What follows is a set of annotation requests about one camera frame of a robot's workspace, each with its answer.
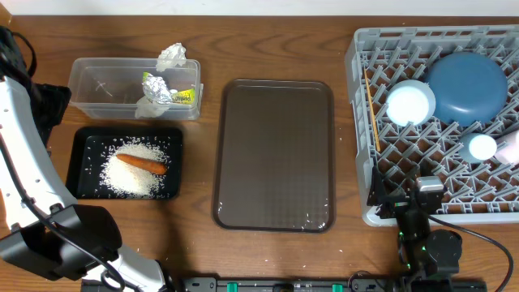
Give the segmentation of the wooden chopstick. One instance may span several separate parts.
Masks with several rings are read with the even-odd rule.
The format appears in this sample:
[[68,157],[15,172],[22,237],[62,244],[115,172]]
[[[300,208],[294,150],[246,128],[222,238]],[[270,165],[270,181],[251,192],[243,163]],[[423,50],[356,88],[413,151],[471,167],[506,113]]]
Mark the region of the wooden chopstick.
[[366,84],[367,99],[368,99],[368,105],[369,105],[370,116],[371,116],[371,125],[372,125],[374,142],[375,142],[375,150],[377,152],[380,152],[379,133],[378,133],[376,119],[375,119],[375,112],[374,112],[373,100],[372,100],[372,95],[371,95],[370,81],[367,76],[367,69],[365,67],[363,68],[363,77],[364,77],[364,81]]

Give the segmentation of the light blue cup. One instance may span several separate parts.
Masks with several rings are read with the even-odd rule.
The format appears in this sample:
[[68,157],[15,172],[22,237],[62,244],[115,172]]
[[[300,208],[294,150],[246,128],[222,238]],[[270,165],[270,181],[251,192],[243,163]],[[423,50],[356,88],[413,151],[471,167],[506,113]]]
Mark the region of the light blue cup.
[[479,163],[492,158],[497,151],[496,141],[489,135],[469,133],[460,138],[463,147],[459,155],[468,163]]

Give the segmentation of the light blue bowl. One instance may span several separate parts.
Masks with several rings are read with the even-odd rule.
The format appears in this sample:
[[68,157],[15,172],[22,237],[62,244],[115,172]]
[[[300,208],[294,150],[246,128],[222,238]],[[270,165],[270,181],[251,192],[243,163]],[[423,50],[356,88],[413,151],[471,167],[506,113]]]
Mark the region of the light blue bowl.
[[386,114],[396,125],[421,125],[435,112],[435,94],[427,83],[416,79],[404,80],[388,92],[386,105]]

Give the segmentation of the pile of white rice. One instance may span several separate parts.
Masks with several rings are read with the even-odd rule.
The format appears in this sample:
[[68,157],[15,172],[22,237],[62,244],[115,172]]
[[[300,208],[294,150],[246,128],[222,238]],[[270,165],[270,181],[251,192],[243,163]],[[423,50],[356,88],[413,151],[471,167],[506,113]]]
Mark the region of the pile of white rice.
[[171,139],[160,136],[103,136],[87,138],[75,191],[80,199],[169,199],[175,181],[117,158],[126,154],[168,165]]

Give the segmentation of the yellow silver snack wrapper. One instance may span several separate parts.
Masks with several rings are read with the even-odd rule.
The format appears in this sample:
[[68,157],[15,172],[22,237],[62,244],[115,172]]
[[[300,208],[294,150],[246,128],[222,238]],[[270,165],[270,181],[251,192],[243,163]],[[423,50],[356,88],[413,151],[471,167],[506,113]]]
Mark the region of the yellow silver snack wrapper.
[[184,91],[169,89],[165,80],[160,76],[154,76],[149,72],[143,73],[142,78],[144,96],[158,105],[191,105],[195,102],[195,90],[193,88]]

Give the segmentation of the orange carrot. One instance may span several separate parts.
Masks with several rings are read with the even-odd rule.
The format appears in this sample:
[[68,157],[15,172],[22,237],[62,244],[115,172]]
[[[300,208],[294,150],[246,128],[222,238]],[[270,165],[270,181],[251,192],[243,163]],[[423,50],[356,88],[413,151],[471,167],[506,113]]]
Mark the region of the orange carrot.
[[162,164],[159,161],[153,161],[142,157],[135,157],[123,153],[117,154],[116,158],[120,161],[127,163],[128,165],[132,165],[136,168],[146,170],[152,174],[165,175],[167,171],[166,165]]

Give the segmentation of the white paper napkin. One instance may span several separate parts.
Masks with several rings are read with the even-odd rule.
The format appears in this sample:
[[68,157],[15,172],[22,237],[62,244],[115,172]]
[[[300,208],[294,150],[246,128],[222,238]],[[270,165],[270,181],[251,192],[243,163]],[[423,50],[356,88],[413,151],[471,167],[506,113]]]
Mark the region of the white paper napkin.
[[162,72],[166,69],[183,66],[187,60],[186,51],[181,43],[175,43],[162,50],[157,58],[157,71]]

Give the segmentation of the dark blue plate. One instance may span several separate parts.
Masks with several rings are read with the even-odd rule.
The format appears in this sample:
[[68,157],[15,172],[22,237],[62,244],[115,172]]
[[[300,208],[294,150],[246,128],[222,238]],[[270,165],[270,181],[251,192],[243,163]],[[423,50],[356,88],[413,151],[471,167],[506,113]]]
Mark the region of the dark blue plate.
[[490,122],[507,102],[505,73],[481,54],[459,52],[441,58],[430,68],[425,82],[435,94],[433,115],[446,124],[467,127]]

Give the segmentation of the white cup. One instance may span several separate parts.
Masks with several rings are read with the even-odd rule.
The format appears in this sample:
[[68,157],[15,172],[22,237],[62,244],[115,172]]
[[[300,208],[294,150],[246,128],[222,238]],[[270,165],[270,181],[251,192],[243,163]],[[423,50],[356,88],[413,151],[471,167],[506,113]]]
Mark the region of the white cup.
[[501,164],[516,165],[519,155],[518,131],[500,137],[496,143],[498,144],[498,150],[495,153],[496,160]]

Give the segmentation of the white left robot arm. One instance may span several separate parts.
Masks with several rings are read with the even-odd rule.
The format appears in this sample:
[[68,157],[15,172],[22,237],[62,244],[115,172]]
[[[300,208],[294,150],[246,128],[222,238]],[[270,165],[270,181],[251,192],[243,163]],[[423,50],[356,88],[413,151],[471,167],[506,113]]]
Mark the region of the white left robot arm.
[[123,245],[101,206],[80,204],[59,178],[33,121],[26,88],[1,82],[1,193],[10,234],[1,258],[51,281],[83,280],[106,291],[166,291],[155,260]]

